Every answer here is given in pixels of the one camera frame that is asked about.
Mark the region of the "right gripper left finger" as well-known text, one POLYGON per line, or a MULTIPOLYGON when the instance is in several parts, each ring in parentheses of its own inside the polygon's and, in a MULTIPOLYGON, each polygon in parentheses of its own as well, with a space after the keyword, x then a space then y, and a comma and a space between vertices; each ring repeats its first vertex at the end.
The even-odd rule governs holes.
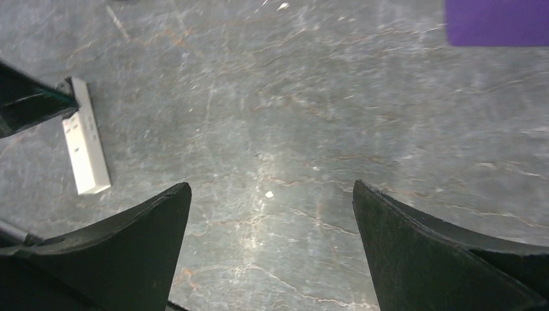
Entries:
POLYGON ((191 198, 178 183, 48 239, 2 221, 1 309, 178 310, 169 294, 191 198))

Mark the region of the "white remote control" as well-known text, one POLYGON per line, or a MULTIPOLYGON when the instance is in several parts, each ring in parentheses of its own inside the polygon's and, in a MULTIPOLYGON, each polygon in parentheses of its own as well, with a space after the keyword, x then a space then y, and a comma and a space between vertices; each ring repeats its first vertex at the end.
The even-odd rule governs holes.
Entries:
POLYGON ((79 195, 97 194, 110 188, 111 180, 100 142, 87 84, 70 77, 78 111, 62 120, 73 176, 79 195))

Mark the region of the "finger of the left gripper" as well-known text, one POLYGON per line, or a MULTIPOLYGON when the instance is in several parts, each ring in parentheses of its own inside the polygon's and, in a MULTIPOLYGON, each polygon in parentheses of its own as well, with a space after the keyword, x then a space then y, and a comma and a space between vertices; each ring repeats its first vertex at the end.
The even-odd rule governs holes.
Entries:
POLYGON ((1 62, 1 137, 76 113, 80 105, 67 86, 68 91, 49 86, 1 62))

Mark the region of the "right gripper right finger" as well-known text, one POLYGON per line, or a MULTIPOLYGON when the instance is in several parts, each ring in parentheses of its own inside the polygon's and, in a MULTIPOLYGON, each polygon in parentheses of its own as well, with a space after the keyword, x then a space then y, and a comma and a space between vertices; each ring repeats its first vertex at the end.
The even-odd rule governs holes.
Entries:
POLYGON ((361 180, 353 211, 380 309, 548 309, 546 246, 454 225, 361 180))

